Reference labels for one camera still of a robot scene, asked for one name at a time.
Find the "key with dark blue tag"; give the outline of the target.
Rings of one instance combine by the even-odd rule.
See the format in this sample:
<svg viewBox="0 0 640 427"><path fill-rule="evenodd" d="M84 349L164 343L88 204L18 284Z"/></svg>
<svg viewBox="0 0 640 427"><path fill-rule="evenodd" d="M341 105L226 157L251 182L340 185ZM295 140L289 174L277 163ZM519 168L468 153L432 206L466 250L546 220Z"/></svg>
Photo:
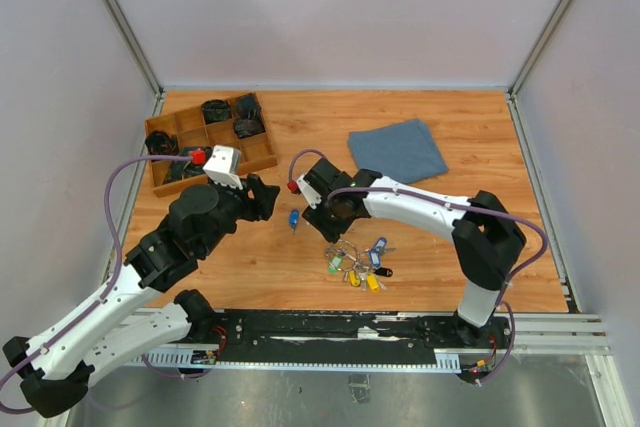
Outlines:
<svg viewBox="0 0 640 427"><path fill-rule="evenodd" d="M299 220L300 220L300 211L298 209L292 209L289 214L288 222L289 222L291 231L293 233L295 233L298 228Z"/></svg>

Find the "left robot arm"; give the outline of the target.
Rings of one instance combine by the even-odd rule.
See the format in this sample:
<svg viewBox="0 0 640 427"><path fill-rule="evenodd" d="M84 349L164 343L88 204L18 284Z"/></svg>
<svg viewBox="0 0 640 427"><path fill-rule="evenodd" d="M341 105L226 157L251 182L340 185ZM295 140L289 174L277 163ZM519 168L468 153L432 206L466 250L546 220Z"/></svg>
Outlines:
<svg viewBox="0 0 640 427"><path fill-rule="evenodd" d="M241 179L238 188L214 183L186 188L104 285L41 334L6 342L3 353L21 378L25 412L55 417L139 355L173 341L207 340L215 314L196 289L181 292L147 319L121 322L194 272L225 235L235 233L239 221L269 220L279 193L257 174Z"/></svg>

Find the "large keyring with tagged keys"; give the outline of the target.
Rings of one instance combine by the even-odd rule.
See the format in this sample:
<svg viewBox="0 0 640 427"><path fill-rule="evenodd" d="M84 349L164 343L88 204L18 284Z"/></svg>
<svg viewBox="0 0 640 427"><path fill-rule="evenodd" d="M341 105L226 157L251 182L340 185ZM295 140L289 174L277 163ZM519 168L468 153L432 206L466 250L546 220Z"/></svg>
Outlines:
<svg viewBox="0 0 640 427"><path fill-rule="evenodd" d="M353 288L377 293L387 289L385 279L394 272L383 265L385 254L394 251L386 237L379 237L372 247L360 250L346 239L330 243L324 250L328 271L340 273L344 282Z"/></svg>

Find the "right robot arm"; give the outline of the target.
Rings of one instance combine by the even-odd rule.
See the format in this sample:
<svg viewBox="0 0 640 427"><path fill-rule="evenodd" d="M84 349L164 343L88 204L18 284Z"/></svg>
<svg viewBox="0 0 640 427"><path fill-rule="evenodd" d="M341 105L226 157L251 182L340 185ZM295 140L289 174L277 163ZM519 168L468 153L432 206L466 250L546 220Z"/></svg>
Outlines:
<svg viewBox="0 0 640 427"><path fill-rule="evenodd" d="M325 158L291 179L288 188L305 198L303 218L330 243L340 240L354 221L369 218L398 221L451 242L466 278L452 316L454 337L466 347L487 338L507 275L526 245L524 233L494 194L448 196L369 169L351 176Z"/></svg>

